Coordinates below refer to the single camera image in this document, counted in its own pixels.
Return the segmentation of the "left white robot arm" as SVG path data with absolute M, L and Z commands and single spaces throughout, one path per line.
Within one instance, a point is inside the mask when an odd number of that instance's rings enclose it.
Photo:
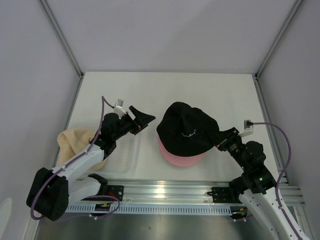
M 92 140 L 80 153 L 66 163 L 54 168 L 38 170 L 33 179 L 26 205 L 30 208 L 33 220 L 47 218 L 56 221 L 61 218 L 70 205 L 82 200 L 121 201 L 108 194 L 108 180 L 91 173 L 79 180 L 87 170 L 109 157 L 117 147 L 117 140 L 130 133 L 137 135 L 155 116 L 143 113 L 130 106 L 133 113 L 115 107 L 113 112 L 101 114 L 99 127 Z

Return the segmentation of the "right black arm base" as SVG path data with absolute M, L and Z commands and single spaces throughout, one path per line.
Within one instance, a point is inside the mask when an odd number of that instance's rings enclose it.
M 206 193 L 212 197 L 213 203 L 216 204 L 240 204 L 239 192 L 232 187 L 212 187 L 211 191 Z

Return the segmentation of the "pink bucket hat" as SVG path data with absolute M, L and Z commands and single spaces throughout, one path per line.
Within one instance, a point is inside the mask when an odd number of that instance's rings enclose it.
M 177 155 L 170 153 L 169 151 L 167 151 L 165 149 L 159 136 L 157 137 L 157 143 L 158 143 L 159 151 L 160 151 L 161 155 L 163 156 L 163 158 L 165 160 L 167 160 L 170 164 L 172 164 L 174 166 L 178 166 L 178 167 L 191 167 L 191 166 L 197 164 L 198 162 L 200 162 L 206 155 L 206 152 L 204 152 L 204 153 L 201 153 L 201 154 L 195 155 L 195 156 L 187 156 L 187 157 L 177 156 Z

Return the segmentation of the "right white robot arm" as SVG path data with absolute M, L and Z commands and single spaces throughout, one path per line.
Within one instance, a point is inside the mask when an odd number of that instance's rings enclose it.
M 212 187 L 207 192 L 213 202 L 243 204 L 275 240 L 307 240 L 279 192 L 279 183 L 264 164 L 263 145 L 256 141 L 243 143 L 234 127 L 207 135 L 219 151 L 228 152 L 243 170 L 227 187 Z

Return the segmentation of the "black hat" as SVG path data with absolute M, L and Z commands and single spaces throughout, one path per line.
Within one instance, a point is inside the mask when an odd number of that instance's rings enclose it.
M 215 119 L 179 101 L 169 106 L 156 128 L 164 148 L 179 157 L 193 157 L 209 151 L 215 146 L 209 133 L 219 131 Z

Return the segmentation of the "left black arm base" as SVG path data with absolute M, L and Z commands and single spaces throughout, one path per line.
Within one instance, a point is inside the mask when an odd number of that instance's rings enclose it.
M 123 185 L 109 185 L 107 179 L 95 173 L 84 180 L 86 185 L 80 191 L 85 194 L 82 201 L 123 201 Z

